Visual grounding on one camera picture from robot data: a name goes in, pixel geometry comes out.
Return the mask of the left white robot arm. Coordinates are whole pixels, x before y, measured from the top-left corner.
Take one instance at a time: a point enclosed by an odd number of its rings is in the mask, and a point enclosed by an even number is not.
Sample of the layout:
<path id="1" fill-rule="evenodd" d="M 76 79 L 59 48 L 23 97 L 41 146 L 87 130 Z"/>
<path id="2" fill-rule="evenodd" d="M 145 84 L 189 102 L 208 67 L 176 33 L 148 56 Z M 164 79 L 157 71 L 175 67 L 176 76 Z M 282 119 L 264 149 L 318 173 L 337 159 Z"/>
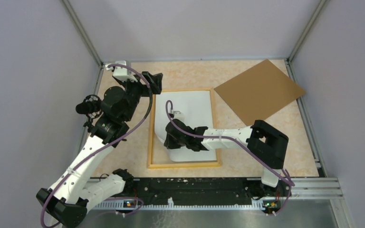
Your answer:
<path id="1" fill-rule="evenodd" d="M 141 98 L 149 98 L 147 112 L 151 111 L 154 95 L 162 92 L 162 79 L 161 73 L 152 75 L 147 71 L 115 76 L 118 85 L 107 89 L 103 97 L 88 95 L 76 106 L 76 112 L 87 117 L 84 126 L 89 137 L 60 178 L 37 192 L 42 227 L 46 226 L 48 214 L 57 225 L 75 228 L 99 203 L 116 194 L 128 196 L 133 192 L 132 176 L 122 169 L 93 186 L 86 187 L 86 183 L 101 161 L 134 132 L 128 122 Z"/>

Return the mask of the brown backing board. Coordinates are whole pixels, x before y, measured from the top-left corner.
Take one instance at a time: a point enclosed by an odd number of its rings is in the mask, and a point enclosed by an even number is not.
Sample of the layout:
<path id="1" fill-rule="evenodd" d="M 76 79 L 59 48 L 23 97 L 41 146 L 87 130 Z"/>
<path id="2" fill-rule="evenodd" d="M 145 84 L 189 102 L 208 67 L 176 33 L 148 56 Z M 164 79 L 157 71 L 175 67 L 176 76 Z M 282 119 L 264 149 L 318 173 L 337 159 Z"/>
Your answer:
<path id="1" fill-rule="evenodd" d="M 266 120 L 306 93 L 268 59 L 214 90 L 247 126 Z"/>

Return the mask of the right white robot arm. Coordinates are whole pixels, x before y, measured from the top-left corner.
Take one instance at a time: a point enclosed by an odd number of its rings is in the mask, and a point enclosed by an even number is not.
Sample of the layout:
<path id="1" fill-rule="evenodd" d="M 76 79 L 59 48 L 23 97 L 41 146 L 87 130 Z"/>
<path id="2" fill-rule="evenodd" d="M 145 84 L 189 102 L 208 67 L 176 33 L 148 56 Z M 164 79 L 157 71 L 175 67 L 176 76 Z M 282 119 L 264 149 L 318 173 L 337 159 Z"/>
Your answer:
<path id="1" fill-rule="evenodd" d="M 165 128 L 167 149 L 185 147 L 194 152 L 241 148 L 264 168 L 260 191 L 272 196 L 279 190 L 278 181 L 293 187 L 295 184 L 284 170 L 289 138 L 263 120 L 239 129 L 214 129 L 206 126 L 191 128 L 172 119 Z"/>

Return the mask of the printed building photo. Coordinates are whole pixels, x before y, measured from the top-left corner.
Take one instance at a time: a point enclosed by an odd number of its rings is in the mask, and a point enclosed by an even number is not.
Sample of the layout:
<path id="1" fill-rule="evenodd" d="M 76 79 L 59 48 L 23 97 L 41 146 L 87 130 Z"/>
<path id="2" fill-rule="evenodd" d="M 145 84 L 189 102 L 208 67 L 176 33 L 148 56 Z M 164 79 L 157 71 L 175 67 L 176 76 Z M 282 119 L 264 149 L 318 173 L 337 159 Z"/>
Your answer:
<path id="1" fill-rule="evenodd" d="M 166 101 L 171 100 L 173 110 L 179 111 L 182 122 L 194 129 L 195 127 L 213 128 L 213 112 L 211 106 L 212 92 L 206 90 L 169 91 L 162 92 L 155 99 L 154 132 L 160 140 L 160 149 L 167 154 L 171 162 L 215 162 L 215 150 L 194 152 L 185 146 L 179 149 L 167 149 L 163 144 L 166 139 L 166 126 L 169 119 L 166 116 Z"/>

